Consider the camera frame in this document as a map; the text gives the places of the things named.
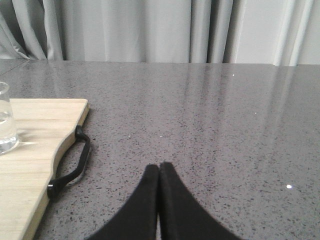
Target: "curtain fold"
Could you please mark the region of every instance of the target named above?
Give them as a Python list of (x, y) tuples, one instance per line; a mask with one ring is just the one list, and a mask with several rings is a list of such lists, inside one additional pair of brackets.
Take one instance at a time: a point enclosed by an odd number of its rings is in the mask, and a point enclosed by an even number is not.
[(319, 12), (314, 0), (0, 0), (0, 58), (320, 64)]

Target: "black object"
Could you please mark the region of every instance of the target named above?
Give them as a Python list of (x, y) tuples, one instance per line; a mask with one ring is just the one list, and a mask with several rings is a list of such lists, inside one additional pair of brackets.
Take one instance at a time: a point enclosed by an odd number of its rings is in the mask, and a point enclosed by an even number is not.
[(68, 175), (62, 176), (57, 179), (53, 179), (49, 182), (47, 187), (47, 194), (50, 199), (58, 196), (60, 191), (73, 179), (78, 177), (85, 168), (86, 161), (90, 152), (90, 138), (84, 134), (82, 127), (77, 125), (75, 128), (75, 138), (78, 140), (84, 140), (85, 144), (79, 159), (78, 166)]
[(124, 206), (88, 240), (155, 240), (159, 168), (148, 165)]
[(200, 206), (171, 163), (160, 165), (159, 182), (163, 240), (240, 240)]

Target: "clear glass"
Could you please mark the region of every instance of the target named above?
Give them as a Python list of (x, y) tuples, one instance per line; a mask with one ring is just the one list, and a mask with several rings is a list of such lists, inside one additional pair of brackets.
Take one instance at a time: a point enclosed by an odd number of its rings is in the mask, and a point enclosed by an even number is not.
[(0, 81), (0, 155), (18, 144), (18, 135), (9, 99), (9, 85)]

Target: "speckled stone countertop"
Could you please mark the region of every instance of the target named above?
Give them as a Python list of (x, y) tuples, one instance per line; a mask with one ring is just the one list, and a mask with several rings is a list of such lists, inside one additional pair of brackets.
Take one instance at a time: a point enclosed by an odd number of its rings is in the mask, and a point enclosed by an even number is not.
[[(320, 239), (320, 66), (0, 61), (12, 98), (85, 98), (92, 152), (35, 240), (81, 240), (172, 162), (199, 203), (250, 240)], [(81, 145), (58, 175), (74, 168)]]

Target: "wooden serving board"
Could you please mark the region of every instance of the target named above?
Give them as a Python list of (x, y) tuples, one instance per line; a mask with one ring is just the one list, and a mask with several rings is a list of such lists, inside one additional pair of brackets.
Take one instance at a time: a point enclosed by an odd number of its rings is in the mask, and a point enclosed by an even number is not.
[(0, 240), (30, 240), (49, 202), (48, 183), (89, 106), (86, 99), (10, 102), (20, 142), (0, 155)]

